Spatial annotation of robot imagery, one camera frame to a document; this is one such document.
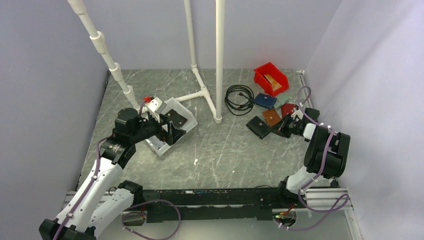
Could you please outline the black leather card holder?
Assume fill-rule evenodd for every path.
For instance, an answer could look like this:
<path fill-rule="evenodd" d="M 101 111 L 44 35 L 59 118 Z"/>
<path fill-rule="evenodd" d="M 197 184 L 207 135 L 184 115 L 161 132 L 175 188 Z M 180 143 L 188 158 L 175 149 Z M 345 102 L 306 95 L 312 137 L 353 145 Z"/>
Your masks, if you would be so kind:
<path fill-rule="evenodd" d="M 268 124 L 259 116 L 254 116 L 252 119 L 250 119 L 247 122 L 246 127 L 260 140 L 264 139 L 267 135 L 271 133 Z"/>

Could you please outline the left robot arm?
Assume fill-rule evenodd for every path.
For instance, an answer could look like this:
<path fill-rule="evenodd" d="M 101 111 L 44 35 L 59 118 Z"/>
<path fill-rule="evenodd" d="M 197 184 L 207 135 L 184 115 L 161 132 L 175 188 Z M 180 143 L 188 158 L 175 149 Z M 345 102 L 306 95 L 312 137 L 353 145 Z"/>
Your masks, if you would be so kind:
<path fill-rule="evenodd" d="M 146 118 L 133 108 L 121 109 L 112 134 L 96 144 L 96 160 L 87 178 L 66 207 L 53 220 L 45 219 L 39 233 L 44 240 L 96 240 L 124 210 L 144 203 L 143 187 L 122 182 L 111 198 L 100 201 L 112 181 L 123 172 L 136 152 L 136 144 L 157 137 L 173 145 L 187 132 L 169 115 Z"/>

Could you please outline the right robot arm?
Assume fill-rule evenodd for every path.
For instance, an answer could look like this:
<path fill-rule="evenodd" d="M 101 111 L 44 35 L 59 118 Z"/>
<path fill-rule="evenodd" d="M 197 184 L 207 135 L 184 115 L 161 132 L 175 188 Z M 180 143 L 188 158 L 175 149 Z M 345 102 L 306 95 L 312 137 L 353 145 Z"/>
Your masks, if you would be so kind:
<path fill-rule="evenodd" d="M 277 187 L 275 200 L 282 208 L 297 203 L 299 196 L 304 196 L 316 180 L 338 178 L 346 169 L 351 136 L 339 131 L 332 132 L 331 127 L 318 123 L 319 116 L 319 110 L 307 107 L 301 117 L 286 114 L 272 127 L 284 138 L 296 135 L 308 143 L 303 166 Z"/>

